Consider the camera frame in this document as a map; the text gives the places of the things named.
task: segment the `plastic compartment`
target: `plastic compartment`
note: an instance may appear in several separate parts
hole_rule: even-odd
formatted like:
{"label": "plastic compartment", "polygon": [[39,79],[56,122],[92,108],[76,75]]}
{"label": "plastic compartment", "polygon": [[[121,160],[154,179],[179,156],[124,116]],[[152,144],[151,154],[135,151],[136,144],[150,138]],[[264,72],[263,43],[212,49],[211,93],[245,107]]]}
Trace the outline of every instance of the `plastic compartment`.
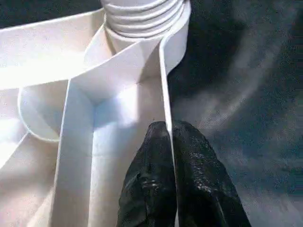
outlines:
{"label": "plastic compartment", "polygon": [[[162,47],[167,48],[160,53],[169,59],[162,62],[163,67],[166,65],[162,76],[159,70],[142,78],[146,59],[144,42],[140,41],[89,74],[70,80],[59,144],[52,227],[115,226],[124,176],[148,125],[165,119],[171,122],[166,113],[169,100],[163,78],[185,53],[189,2],[185,12],[180,24],[164,38]],[[171,58],[166,52],[177,44],[181,45],[179,56]]]}
{"label": "plastic compartment", "polygon": [[[175,67],[183,57],[186,44],[179,42],[186,42],[189,14],[187,1],[180,20],[167,34],[177,37],[182,33],[183,39],[172,39],[172,46],[179,45],[180,56],[173,56],[165,66],[162,62],[165,70],[169,70],[167,66]],[[170,119],[166,113],[167,84],[163,80],[166,74],[160,69],[159,46],[163,37],[122,40],[122,45],[116,46],[121,49],[113,55],[112,43],[101,26],[83,52],[85,70],[68,80],[64,102],[64,89],[60,102],[50,94],[53,88],[57,89],[56,84],[66,85],[67,81],[20,90],[19,112],[25,123],[28,106],[21,107],[27,101],[34,100],[34,108],[28,112],[30,120],[35,119],[31,113],[44,112],[41,107],[45,104],[54,107],[60,103],[59,109],[64,106],[59,130],[59,123],[53,121],[56,133],[60,132],[59,143],[57,138],[55,143],[49,143],[50,137],[37,136],[41,131],[26,132],[18,115],[18,90],[14,90],[11,116],[18,120],[22,132],[14,152],[0,169],[0,215],[5,217],[0,218],[1,226],[47,226],[49,217],[49,225],[54,227],[115,225],[123,179],[148,125]],[[37,103],[29,95],[23,96],[24,92],[38,97]],[[53,128],[50,121],[45,122]]]}

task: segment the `circular opening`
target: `circular opening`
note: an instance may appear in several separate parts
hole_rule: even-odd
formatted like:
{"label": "circular opening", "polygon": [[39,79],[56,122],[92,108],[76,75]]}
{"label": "circular opening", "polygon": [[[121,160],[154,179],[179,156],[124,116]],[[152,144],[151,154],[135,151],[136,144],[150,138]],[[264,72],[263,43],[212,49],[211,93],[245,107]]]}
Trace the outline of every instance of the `circular opening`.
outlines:
{"label": "circular opening", "polygon": [[21,88],[18,111],[23,124],[37,138],[58,142],[67,81]]}

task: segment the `curved white edge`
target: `curved white edge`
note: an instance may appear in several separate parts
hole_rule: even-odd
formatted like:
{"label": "curved white edge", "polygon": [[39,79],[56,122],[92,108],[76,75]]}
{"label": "curved white edge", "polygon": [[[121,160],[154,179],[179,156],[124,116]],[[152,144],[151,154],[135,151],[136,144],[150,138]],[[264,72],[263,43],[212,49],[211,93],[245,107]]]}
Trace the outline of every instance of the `curved white edge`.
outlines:
{"label": "curved white edge", "polygon": [[152,3],[146,4],[146,5],[142,5],[142,6],[128,6],[128,7],[123,7],[123,6],[116,6],[113,4],[106,4],[105,1],[101,1],[103,4],[103,7],[108,10],[111,11],[112,13],[115,12],[137,12],[137,11],[145,11],[145,10],[150,10],[152,8],[155,8],[157,6],[162,5],[163,3],[165,3],[167,0],[155,0]]}
{"label": "curved white edge", "polygon": [[[191,12],[190,1],[186,0],[184,13],[180,18],[180,22],[177,23],[176,26],[174,26],[166,36],[164,36],[159,47],[161,85],[163,92],[165,123],[170,137],[170,146],[171,146],[175,176],[177,175],[176,175],[176,166],[175,166],[172,117],[171,117],[171,109],[170,109],[170,101],[169,101],[167,75],[174,67],[176,67],[180,63],[180,61],[184,57],[186,51],[186,44],[187,44],[190,12]],[[179,199],[178,199],[177,181],[176,181],[176,190],[177,190],[177,204],[178,204]],[[178,210],[176,212],[175,226],[177,227],[179,226]]]}
{"label": "curved white edge", "polygon": [[103,8],[97,9],[97,10],[94,10],[91,12],[80,13],[80,14],[71,15],[71,16],[67,16],[67,17],[59,17],[59,18],[54,18],[54,19],[50,19],[50,20],[46,20],[46,21],[39,21],[39,22],[34,22],[34,23],[30,23],[30,24],[25,24],[25,25],[7,27],[7,28],[0,29],[0,33],[5,33],[5,32],[9,32],[9,31],[13,31],[13,30],[27,29],[27,28],[36,27],[36,26],[45,26],[45,25],[49,25],[49,24],[59,24],[61,22],[78,19],[79,17],[90,17],[91,15],[99,13],[102,10],[103,10]]}
{"label": "curved white edge", "polygon": [[21,101],[22,101],[22,90],[23,88],[19,89],[19,93],[18,93],[18,113],[19,113],[19,117],[21,122],[23,123],[24,127],[27,129],[27,131],[32,134],[33,136],[35,136],[37,139],[45,141],[45,142],[50,142],[50,143],[58,143],[59,142],[59,138],[57,140],[52,140],[52,139],[48,139],[48,138],[44,138],[39,136],[38,134],[34,133],[28,126],[28,124],[26,123],[26,121],[23,118],[23,114],[21,111]]}
{"label": "curved white edge", "polygon": [[171,8],[173,8],[174,5],[176,4],[182,4],[182,1],[179,0],[172,0],[168,5],[165,7],[160,8],[159,10],[149,13],[147,15],[143,16],[117,16],[117,15],[112,15],[110,12],[108,12],[108,17],[111,22],[115,22],[117,24],[124,24],[124,23],[129,23],[129,22],[138,22],[138,21],[145,21],[145,20],[150,20],[153,18],[156,18],[167,11],[169,11]]}

